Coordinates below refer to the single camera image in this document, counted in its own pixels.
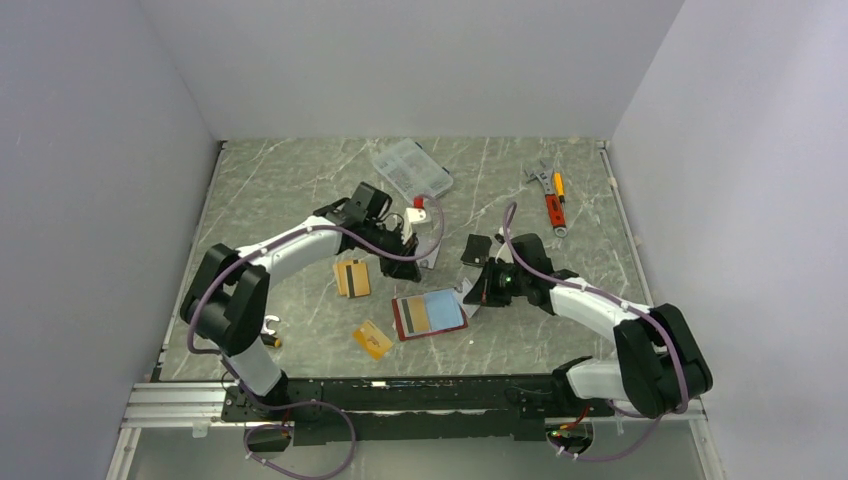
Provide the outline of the black yellow screwdriver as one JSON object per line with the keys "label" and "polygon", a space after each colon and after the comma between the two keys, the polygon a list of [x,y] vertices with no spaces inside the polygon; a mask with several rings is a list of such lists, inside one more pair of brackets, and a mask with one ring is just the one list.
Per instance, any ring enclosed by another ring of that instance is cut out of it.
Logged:
{"label": "black yellow screwdriver", "polygon": [[264,345],[271,348],[280,348],[282,346],[282,341],[274,335],[263,335],[262,341]]}

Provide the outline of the silver VIP credit card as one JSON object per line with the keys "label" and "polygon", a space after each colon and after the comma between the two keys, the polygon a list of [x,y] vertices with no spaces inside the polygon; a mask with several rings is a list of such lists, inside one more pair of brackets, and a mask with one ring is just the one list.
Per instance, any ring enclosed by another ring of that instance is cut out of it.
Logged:
{"label": "silver VIP credit card", "polygon": [[419,248],[416,250],[416,252],[421,253],[425,250],[427,250],[429,252],[429,254],[422,257],[421,259],[419,259],[417,261],[417,266],[422,268],[422,269],[425,269],[425,270],[434,270],[435,267],[436,267],[438,254],[439,254],[439,251],[440,251],[440,244],[437,243],[437,244],[432,245],[431,249],[430,249],[429,246],[425,247],[424,245],[420,245]]}

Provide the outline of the red adjustable wrench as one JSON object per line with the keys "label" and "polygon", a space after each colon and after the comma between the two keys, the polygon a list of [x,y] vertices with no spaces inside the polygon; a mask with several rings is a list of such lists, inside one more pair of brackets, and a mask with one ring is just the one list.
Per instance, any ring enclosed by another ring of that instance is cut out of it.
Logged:
{"label": "red adjustable wrench", "polygon": [[568,233],[564,204],[557,198],[554,184],[553,165],[545,160],[538,161],[536,168],[525,167],[524,173],[528,183],[537,182],[543,191],[548,218],[554,234],[558,238],[565,238]]}

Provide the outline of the clear plastic screw box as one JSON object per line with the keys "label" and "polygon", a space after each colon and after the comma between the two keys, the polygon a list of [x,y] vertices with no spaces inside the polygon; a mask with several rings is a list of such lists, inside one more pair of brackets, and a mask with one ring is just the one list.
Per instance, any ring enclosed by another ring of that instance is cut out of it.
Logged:
{"label": "clear plastic screw box", "polygon": [[429,195],[438,198],[453,186],[453,177],[410,138],[390,145],[372,165],[408,202]]}

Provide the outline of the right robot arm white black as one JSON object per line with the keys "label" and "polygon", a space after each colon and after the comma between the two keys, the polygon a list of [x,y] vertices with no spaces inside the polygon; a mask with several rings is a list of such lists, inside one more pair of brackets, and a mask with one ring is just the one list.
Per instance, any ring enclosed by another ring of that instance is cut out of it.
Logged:
{"label": "right robot arm white black", "polygon": [[464,304],[502,308],[524,298],[615,346],[612,360],[580,357],[554,370],[550,392],[557,411],[574,415],[589,400],[625,401],[637,414],[655,419],[712,389],[712,372],[678,307],[631,303],[575,272],[555,269],[536,234],[519,235],[503,247],[511,260],[487,259]]}

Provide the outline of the gold credit card stack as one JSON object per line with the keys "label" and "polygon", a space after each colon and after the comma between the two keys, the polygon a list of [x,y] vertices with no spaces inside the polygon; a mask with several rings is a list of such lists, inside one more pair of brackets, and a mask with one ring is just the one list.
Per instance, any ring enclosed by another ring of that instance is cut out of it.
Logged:
{"label": "gold credit card stack", "polygon": [[346,260],[336,263],[333,272],[340,296],[359,298],[371,294],[367,264],[360,260]]}

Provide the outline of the gold card with black stripe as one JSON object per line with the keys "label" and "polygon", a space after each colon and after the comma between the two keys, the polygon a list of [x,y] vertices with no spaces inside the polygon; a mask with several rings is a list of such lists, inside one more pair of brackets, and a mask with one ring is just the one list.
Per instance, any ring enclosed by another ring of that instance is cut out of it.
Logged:
{"label": "gold card with black stripe", "polygon": [[423,335],[431,330],[424,296],[403,298],[398,305],[403,331],[407,337]]}

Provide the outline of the single gold credit card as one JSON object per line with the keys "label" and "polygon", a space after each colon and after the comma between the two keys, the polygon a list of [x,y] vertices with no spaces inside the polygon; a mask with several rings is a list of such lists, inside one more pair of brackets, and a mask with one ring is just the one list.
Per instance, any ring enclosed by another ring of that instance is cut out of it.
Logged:
{"label": "single gold credit card", "polygon": [[366,320],[352,333],[354,341],[374,360],[382,359],[394,342],[371,320]]}

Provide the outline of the red leather card holder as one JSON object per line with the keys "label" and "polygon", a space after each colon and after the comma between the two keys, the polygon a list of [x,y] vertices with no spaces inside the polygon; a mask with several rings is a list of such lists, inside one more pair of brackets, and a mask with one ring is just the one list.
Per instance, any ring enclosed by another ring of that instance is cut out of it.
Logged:
{"label": "red leather card holder", "polygon": [[[403,331],[398,303],[403,298],[419,295],[424,296],[426,299],[431,330],[423,335],[407,337]],[[444,334],[468,327],[468,319],[464,318],[455,298],[453,297],[453,289],[431,291],[419,295],[395,298],[391,301],[395,330],[397,331],[398,337],[401,341],[409,341]]]}

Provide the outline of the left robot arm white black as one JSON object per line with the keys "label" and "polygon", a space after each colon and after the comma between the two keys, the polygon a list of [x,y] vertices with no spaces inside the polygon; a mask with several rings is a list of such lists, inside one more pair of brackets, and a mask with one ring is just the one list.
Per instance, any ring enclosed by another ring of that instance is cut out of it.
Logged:
{"label": "left robot arm white black", "polygon": [[304,268],[348,250],[379,256],[384,276],[418,282],[415,257],[419,240],[397,225],[389,228],[392,198],[362,182],[343,197],[312,212],[303,222],[254,245],[210,247],[179,307],[188,325],[187,347],[194,340],[212,343],[208,354],[221,357],[240,385],[250,391],[248,407],[264,420],[279,417],[290,401],[289,379],[261,339],[268,295]]}

